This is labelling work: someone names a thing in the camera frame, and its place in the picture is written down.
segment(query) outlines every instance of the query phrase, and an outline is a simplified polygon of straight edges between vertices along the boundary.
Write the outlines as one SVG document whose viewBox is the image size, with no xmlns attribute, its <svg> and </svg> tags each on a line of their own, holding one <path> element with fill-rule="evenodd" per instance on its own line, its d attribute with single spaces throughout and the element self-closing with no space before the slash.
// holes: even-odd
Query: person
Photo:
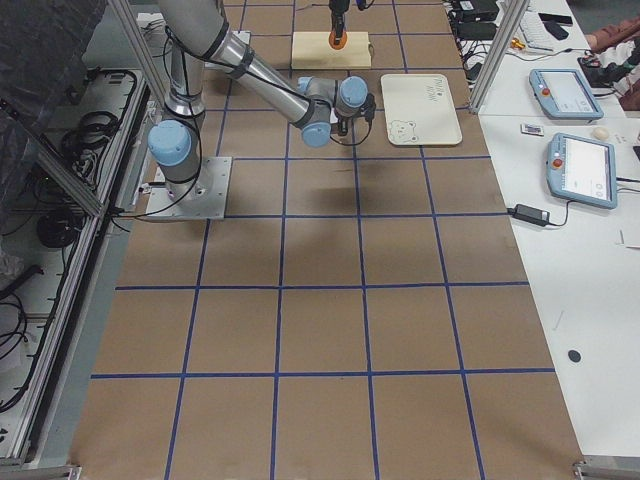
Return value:
<svg viewBox="0 0 640 480">
<path fill-rule="evenodd" d="M 634 50 L 640 51 L 640 15 L 623 20 L 618 25 L 607 25 L 585 35 L 585 38 L 603 67 L 606 68 L 611 63 L 622 65 Z M 614 82 L 613 88 L 625 111 L 640 110 L 640 67 Z"/>
</svg>

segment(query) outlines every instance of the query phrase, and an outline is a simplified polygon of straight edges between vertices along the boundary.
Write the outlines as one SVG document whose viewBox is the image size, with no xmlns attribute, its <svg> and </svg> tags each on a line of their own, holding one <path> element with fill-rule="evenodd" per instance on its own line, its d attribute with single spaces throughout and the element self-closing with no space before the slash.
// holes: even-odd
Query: power adapter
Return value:
<svg viewBox="0 0 640 480">
<path fill-rule="evenodd" d="M 507 208 L 507 212 L 513 218 L 517 218 L 518 220 L 522 220 L 524 222 L 533 223 L 534 225 L 539 225 L 540 227 L 551 225 L 551 222 L 549 222 L 549 212 L 540 210 L 539 208 L 533 208 L 518 203 L 513 208 Z"/>
</svg>

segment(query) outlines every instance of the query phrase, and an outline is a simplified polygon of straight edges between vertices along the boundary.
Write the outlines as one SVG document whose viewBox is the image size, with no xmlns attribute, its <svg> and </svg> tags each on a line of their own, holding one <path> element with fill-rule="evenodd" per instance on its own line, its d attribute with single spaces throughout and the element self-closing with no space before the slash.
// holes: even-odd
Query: clothing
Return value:
<svg viewBox="0 0 640 480">
<path fill-rule="evenodd" d="M 623 20 L 619 25 L 608 25 L 593 33 L 597 43 L 593 52 L 599 54 L 604 67 L 613 62 L 622 65 L 634 50 L 640 39 L 640 16 Z M 622 109 L 640 110 L 640 67 L 636 67 L 627 77 L 614 85 L 621 93 L 619 97 Z"/>
</svg>

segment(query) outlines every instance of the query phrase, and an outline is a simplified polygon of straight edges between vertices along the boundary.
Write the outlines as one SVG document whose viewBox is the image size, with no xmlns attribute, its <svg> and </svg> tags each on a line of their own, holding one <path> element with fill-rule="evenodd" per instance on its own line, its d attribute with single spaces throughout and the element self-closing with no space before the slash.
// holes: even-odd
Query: wooden board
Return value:
<svg viewBox="0 0 640 480">
<path fill-rule="evenodd" d="M 291 68 L 294 70 L 344 70 L 371 68 L 369 33 L 347 32 L 342 50 L 329 45 L 329 32 L 294 32 Z"/>
</svg>

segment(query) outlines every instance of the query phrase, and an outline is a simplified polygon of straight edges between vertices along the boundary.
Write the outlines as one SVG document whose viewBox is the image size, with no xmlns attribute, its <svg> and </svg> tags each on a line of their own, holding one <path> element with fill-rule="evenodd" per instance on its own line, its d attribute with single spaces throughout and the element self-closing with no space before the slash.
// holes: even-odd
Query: tablet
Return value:
<svg viewBox="0 0 640 480">
<path fill-rule="evenodd" d="M 592 121 L 604 116 L 587 81 L 577 70 L 531 70 L 529 83 L 550 118 Z"/>
<path fill-rule="evenodd" d="M 557 133 L 549 144 L 547 183 L 557 197 L 615 208 L 618 195 L 613 145 Z"/>
</svg>

